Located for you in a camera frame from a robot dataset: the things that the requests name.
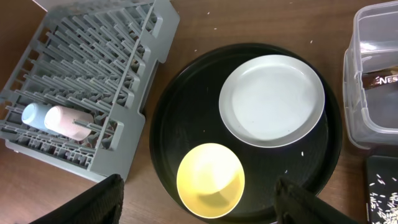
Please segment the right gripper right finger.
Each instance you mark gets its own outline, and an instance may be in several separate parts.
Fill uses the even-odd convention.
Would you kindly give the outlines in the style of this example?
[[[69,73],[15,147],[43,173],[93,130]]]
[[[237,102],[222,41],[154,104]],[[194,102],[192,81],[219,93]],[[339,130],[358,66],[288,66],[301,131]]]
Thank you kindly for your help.
[[[278,224],[356,224],[356,221],[284,177],[275,184],[274,210]]]

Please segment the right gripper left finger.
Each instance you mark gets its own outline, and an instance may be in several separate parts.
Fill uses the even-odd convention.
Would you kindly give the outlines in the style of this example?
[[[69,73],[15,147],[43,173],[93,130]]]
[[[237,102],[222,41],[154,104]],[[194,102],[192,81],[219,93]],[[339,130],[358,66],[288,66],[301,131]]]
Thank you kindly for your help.
[[[124,181],[113,174],[31,224],[116,224],[123,209]]]

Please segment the yellow bowl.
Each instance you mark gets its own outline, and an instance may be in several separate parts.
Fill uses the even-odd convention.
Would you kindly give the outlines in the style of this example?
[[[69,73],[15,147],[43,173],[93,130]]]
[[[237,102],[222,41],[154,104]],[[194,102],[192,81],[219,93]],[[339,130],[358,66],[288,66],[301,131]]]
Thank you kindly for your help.
[[[221,144],[205,143],[184,156],[176,184],[178,196],[190,212],[215,219],[237,206],[243,196],[245,174],[232,150]]]

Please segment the pink cup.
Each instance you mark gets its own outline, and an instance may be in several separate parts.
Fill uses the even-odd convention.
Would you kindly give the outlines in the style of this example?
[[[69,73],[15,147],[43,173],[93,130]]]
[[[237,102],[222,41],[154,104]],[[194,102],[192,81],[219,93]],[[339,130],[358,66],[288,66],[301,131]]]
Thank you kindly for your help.
[[[82,141],[87,138],[91,130],[79,126],[74,121],[86,121],[92,123],[93,116],[89,113],[74,110],[64,106],[54,106],[47,111],[44,119],[44,125],[47,129],[55,131],[76,141]]]

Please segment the blue cup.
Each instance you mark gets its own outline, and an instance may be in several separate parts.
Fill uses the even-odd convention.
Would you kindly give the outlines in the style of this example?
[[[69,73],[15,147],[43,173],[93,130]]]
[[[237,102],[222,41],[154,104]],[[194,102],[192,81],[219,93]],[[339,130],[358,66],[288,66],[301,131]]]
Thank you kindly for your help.
[[[39,103],[30,103],[22,112],[22,122],[33,128],[39,129],[49,134],[58,135],[55,131],[45,127],[44,119],[51,106]]]

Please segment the brown snack wrapper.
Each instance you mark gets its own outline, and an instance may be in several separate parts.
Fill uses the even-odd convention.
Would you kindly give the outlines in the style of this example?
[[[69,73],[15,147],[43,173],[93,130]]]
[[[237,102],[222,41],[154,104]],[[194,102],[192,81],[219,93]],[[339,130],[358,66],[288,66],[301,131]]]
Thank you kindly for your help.
[[[363,88],[370,90],[390,83],[397,82],[397,67],[390,67],[375,72],[365,73],[362,76]]]

